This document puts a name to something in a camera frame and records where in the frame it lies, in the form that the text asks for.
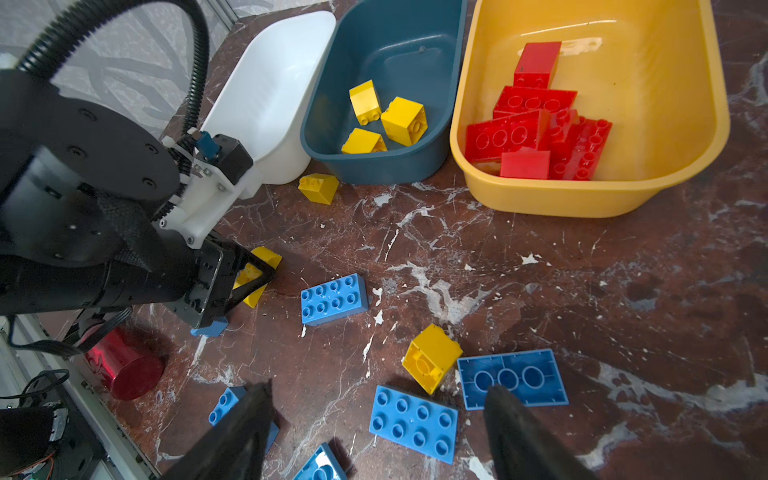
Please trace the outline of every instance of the screw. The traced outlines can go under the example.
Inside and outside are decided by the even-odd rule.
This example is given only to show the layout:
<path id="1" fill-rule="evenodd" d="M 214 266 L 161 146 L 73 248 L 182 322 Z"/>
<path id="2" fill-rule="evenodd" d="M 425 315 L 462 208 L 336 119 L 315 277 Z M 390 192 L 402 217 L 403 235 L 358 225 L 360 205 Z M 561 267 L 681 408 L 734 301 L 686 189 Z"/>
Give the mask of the screw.
<path id="1" fill-rule="evenodd" d="M 69 147 L 67 147 L 67 152 L 69 152 L 70 154 L 72 154 L 72 155 L 74 155 L 76 157 L 80 157 L 80 158 L 88 157 L 88 154 L 85 153 L 85 150 L 83 150 L 80 147 L 76 147 L 74 145 L 70 145 Z"/>
<path id="2" fill-rule="evenodd" d="M 80 115 L 82 115 L 83 117 L 86 117 L 88 120 L 96 121 L 96 115 L 94 115 L 93 112 L 88 110 L 87 108 L 81 108 L 80 110 L 78 110 L 78 112 L 80 113 Z"/>

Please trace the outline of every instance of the dark teal bin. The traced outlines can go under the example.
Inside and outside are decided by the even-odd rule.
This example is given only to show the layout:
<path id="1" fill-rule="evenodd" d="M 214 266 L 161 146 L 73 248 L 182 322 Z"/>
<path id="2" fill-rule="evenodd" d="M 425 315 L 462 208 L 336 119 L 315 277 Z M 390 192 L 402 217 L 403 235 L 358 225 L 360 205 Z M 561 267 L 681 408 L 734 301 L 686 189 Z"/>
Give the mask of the dark teal bin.
<path id="1" fill-rule="evenodd" d="M 301 127 L 301 144 L 348 184 L 407 184 L 434 174 L 450 151 L 467 0 L 363 0 L 331 39 Z M 387 138 L 381 121 L 361 126 L 349 89 L 373 80 L 382 111 L 395 97 L 424 105 L 429 128 L 411 147 Z M 384 137 L 387 152 L 345 155 L 354 128 Z"/>

